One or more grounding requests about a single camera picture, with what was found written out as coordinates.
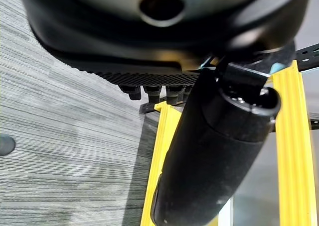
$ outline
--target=black cylindrical tube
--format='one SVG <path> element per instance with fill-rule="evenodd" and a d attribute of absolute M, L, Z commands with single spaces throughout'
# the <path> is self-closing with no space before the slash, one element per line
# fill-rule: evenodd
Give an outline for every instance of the black cylindrical tube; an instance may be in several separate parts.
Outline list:
<path fill-rule="evenodd" d="M 262 90 L 255 103 L 223 93 L 203 71 L 184 108 L 166 155 L 151 217 L 157 226 L 204 226 L 244 179 L 280 109 Z"/>

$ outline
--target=gray carpet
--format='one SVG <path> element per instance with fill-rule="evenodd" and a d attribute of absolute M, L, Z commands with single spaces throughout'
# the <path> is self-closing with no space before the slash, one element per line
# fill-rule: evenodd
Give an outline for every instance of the gray carpet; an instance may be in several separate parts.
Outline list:
<path fill-rule="evenodd" d="M 0 225 L 140 225 L 158 113 L 50 56 L 20 0 L 0 0 L 0 48 L 0 132 L 16 140 Z"/>

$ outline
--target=yellow rail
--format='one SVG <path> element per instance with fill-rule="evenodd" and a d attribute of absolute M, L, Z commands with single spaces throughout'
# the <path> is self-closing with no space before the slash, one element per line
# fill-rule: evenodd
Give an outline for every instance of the yellow rail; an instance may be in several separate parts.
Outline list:
<path fill-rule="evenodd" d="M 155 110 L 160 111 L 159 126 L 156 134 L 148 187 L 146 189 L 141 226 L 154 226 L 150 216 L 153 194 L 181 115 L 179 111 L 167 105 L 166 102 L 156 104 Z"/>
<path fill-rule="evenodd" d="M 282 99 L 276 121 L 280 225 L 317 226 L 313 151 L 297 62 L 275 73 L 273 83 Z"/>

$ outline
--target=perforated grille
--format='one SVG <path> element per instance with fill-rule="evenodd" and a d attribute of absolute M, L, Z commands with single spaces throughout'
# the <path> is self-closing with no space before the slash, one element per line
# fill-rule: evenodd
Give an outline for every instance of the perforated grille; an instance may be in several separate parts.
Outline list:
<path fill-rule="evenodd" d="M 155 75 L 155 74 L 130 74 L 130 73 L 96 73 L 100 77 L 117 85 L 130 86 L 169 86 L 169 85 L 193 85 L 199 74 Z"/>

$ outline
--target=round hole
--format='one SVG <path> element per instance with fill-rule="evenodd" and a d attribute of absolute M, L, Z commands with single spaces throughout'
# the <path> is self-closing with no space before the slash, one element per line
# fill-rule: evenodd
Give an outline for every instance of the round hole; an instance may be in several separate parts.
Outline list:
<path fill-rule="evenodd" d="M 141 18 L 150 25 L 168 27 L 182 19 L 184 2 L 182 0 L 142 0 Z"/>

